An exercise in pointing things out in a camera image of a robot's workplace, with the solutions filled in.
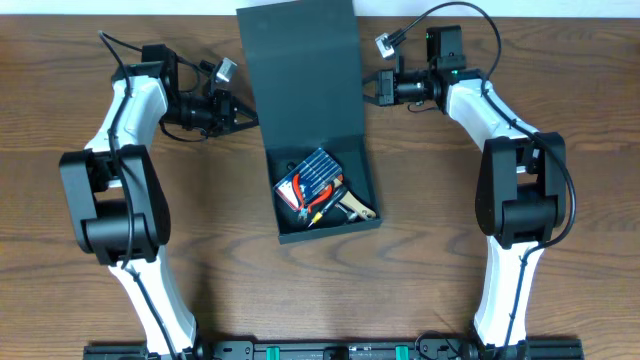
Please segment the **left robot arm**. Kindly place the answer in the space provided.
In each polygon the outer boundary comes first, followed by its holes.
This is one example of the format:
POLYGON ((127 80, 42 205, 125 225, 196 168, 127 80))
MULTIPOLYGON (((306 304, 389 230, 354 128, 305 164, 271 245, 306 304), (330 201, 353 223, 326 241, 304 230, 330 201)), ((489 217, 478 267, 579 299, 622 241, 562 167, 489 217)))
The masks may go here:
POLYGON ((113 100, 84 149, 66 152, 59 170, 76 241, 124 287, 145 331, 142 345, 88 345, 86 359, 210 359, 169 266, 168 202, 149 152, 167 125, 203 140, 257 126, 258 116, 223 89, 236 70, 228 58, 201 61, 202 92, 179 86, 184 58, 164 44, 140 48, 137 64, 120 63, 113 100))

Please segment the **orange scraper wooden handle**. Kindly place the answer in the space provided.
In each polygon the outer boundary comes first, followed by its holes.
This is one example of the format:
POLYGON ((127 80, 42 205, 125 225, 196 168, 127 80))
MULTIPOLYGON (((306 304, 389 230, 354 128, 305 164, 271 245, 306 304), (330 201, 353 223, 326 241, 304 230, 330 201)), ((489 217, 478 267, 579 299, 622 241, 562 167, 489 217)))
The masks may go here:
POLYGON ((345 184, 343 175, 338 175, 334 179, 333 185, 337 190, 342 190, 344 192, 339 200, 339 204, 350 213, 351 217, 357 216, 366 221, 373 220, 377 217, 377 213, 375 211, 366 206, 352 194, 348 186, 345 184))

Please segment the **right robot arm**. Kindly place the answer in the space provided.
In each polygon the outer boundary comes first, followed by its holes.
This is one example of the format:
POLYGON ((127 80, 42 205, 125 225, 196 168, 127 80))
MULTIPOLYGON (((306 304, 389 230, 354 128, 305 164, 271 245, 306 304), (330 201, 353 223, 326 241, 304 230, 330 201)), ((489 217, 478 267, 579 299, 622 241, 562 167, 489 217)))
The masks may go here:
POLYGON ((474 342, 462 359, 527 359, 526 307, 545 248, 563 239, 575 218, 575 187, 566 168, 561 135, 522 121, 494 90, 487 74, 467 66, 458 25, 430 27, 427 67, 392 70, 364 79, 379 106, 432 103, 458 123, 482 152, 475 216, 487 240, 482 299, 473 322, 474 342))

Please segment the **dark green box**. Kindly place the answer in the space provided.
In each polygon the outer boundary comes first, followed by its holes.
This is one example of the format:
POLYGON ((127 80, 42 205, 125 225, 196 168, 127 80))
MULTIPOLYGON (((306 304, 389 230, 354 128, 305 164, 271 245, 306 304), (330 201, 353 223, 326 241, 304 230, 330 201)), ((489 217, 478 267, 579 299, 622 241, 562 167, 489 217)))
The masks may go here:
POLYGON ((237 20, 270 184, 288 174, 289 164, 323 149, 342 167, 354 197, 378 212, 352 2, 303 0, 240 8, 237 20))

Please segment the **blue precision screwdriver set case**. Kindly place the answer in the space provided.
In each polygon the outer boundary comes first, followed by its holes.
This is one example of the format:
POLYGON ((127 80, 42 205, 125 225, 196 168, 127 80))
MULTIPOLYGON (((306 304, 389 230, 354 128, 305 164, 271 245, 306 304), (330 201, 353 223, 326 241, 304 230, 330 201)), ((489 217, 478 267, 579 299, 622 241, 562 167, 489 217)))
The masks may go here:
MULTIPOLYGON (((307 201, 313 200, 325 186, 333 183, 333 179, 343 173, 341 165, 324 149, 318 148, 297 165, 300 171, 300 185, 304 186, 307 201)), ((274 192, 292 209, 295 202, 291 189, 285 188, 285 181, 290 172, 273 188, 274 192)))

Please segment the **small claw hammer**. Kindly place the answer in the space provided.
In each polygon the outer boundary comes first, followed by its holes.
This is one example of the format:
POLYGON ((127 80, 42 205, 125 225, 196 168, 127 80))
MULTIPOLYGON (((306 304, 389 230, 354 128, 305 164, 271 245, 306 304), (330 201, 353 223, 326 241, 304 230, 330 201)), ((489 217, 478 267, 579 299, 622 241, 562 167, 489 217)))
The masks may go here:
MULTIPOLYGON (((307 201, 304 196, 305 187, 300 185, 300 171, 297 169, 297 165, 294 163, 289 163, 287 165, 287 169, 290 171, 290 174, 287 176, 287 180, 285 181, 284 185, 286 189, 291 189, 291 192, 295 197, 295 202, 291 205, 291 207, 295 212, 298 213, 298 219, 302 222, 306 222, 307 217, 313 210, 313 207, 322 205, 323 208, 326 202, 330 199, 331 195, 337 189, 334 187, 333 183, 328 184, 313 200, 307 201)), ((350 213, 339 203, 332 209, 334 208, 341 210, 346 215, 347 223, 353 222, 357 218, 357 216, 351 217, 350 213)))

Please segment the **black yellow screwdriver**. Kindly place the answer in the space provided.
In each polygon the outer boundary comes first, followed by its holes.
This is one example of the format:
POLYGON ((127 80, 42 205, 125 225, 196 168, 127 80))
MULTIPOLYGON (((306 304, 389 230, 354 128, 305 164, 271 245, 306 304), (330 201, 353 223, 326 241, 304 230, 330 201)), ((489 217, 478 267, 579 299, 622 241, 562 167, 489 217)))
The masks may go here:
POLYGON ((344 198, 346 193, 347 193, 347 188, 345 186, 338 187, 337 190, 331 195, 330 199, 326 202, 324 207, 314 215, 314 217, 312 218, 311 222, 308 225, 308 228, 311 228, 316 223, 318 223, 319 220, 327 212, 329 212, 333 207, 335 207, 344 198))

